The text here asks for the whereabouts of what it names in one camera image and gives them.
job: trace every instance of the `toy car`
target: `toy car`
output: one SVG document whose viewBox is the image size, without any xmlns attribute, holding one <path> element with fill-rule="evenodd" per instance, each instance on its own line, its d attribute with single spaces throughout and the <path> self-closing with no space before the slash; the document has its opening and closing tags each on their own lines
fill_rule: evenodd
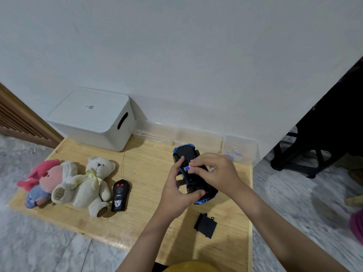
<svg viewBox="0 0 363 272">
<path fill-rule="evenodd" d="M 185 185 L 187 186 L 187 192 L 193 193 L 196 190 L 204 190 L 206 192 L 206 194 L 194 204 L 202 204 L 214 198 L 218 193 L 218 190 L 216 188 L 206 183 L 206 181 L 202 179 L 199 175 L 188 173 L 189 162 L 190 160 L 195 159 L 199 156 L 199 151 L 195 149 L 195 146 L 193 144 L 186 144 L 176 147 L 173 151 L 174 163 L 177 162 L 182 156 L 184 156 L 185 160 L 180 167 L 180 171 L 185 181 Z M 205 165 L 200 166 L 200 168 L 208 171 Z"/>
</svg>

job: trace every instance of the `person's left arm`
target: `person's left arm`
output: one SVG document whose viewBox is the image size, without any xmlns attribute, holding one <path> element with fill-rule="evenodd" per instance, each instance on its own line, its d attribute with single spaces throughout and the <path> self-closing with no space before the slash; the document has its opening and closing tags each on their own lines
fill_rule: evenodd
<svg viewBox="0 0 363 272">
<path fill-rule="evenodd" d="M 184 157 L 171 167 L 154 215 L 116 272 L 150 272 L 171 222 L 179 217 L 189 205 L 204 196 L 205 191 L 203 190 L 195 191 L 192 194 L 183 194 L 179 191 L 179 187 L 184 184 L 184 181 L 177 181 L 176 176 L 183 161 Z"/>
</svg>

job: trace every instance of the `person's right arm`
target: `person's right arm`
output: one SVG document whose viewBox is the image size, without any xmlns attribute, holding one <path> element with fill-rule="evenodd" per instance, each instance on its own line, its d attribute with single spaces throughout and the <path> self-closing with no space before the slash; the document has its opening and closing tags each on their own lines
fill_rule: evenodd
<svg viewBox="0 0 363 272">
<path fill-rule="evenodd" d="M 200 175 L 242 209 L 286 271 L 348 271 L 243 183 L 228 157 L 206 153 L 189 165 L 192 168 L 188 173 Z M 201 165 L 214 170 L 207 172 L 198 167 Z"/>
</svg>

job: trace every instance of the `marble floor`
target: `marble floor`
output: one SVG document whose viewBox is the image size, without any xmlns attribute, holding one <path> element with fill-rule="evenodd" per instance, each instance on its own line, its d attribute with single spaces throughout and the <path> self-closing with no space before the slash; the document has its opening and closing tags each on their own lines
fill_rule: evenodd
<svg viewBox="0 0 363 272">
<path fill-rule="evenodd" d="M 16 181 L 43 161 L 52 149 L 0 135 L 0 263 L 2 271 L 114 271 L 126 252 L 39 219 L 11 211 L 7 202 Z M 363 246 L 348 227 L 357 209 L 344 197 L 363 193 L 347 170 L 331 166 L 309 179 L 275 171 L 269 153 L 254 168 L 254 190 L 286 220 L 350 271 L 361 271 Z M 261 236 L 253 232 L 254 271 L 284 271 Z"/>
</svg>

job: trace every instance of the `white wall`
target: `white wall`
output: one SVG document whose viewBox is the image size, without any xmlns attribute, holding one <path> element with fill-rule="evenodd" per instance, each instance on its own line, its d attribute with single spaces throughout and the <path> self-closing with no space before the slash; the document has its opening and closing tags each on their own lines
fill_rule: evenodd
<svg viewBox="0 0 363 272">
<path fill-rule="evenodd" d="M 363 55 L 363 0 L 1 0 L 0 82 L 40 116 L 77 86 L 263 157 Z"/>
</svg>

